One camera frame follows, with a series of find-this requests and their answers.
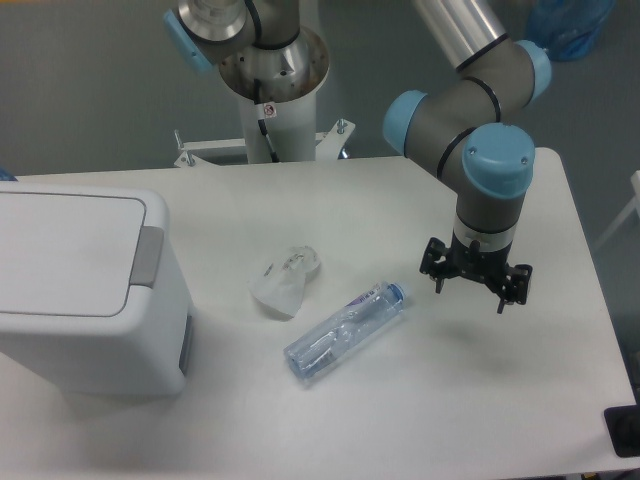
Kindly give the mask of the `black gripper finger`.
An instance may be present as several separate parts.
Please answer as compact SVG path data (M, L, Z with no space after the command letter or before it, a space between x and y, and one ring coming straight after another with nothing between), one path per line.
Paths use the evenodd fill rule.
M527 303L533 267L529 264L506 264L490 277L490 290L499 297L497 313L502 314L507 305Z
M440 294L447 279L453 277L453 265L447 255L449 249L441 240L432 237L423 253L419 271L435 283L435 292Z

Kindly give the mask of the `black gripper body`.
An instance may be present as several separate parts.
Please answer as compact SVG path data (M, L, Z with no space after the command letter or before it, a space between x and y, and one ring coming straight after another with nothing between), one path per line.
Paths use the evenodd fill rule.
M461 277L486 285L501 288L507 276L508 255L511 245L495 250L481 251L465 246L455 235L445 256L446 279Z

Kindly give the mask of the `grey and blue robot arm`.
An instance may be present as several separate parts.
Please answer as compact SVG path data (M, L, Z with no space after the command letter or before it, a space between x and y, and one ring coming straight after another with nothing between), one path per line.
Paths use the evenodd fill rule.
M532 268L508 255L536 149L506 117L549 85L551 65L533 42L514 41L484 1L418 1L459 81L436 96L397 97L383 136L457 197L450 242L431 239L420 265L437 286L461 277L485 285L501 306L525 304ZM245 111L253 163L312 160L315 113L305 109L328 74L321 39L300 22L296 1L181 1L163 17L195 70L218 70Z

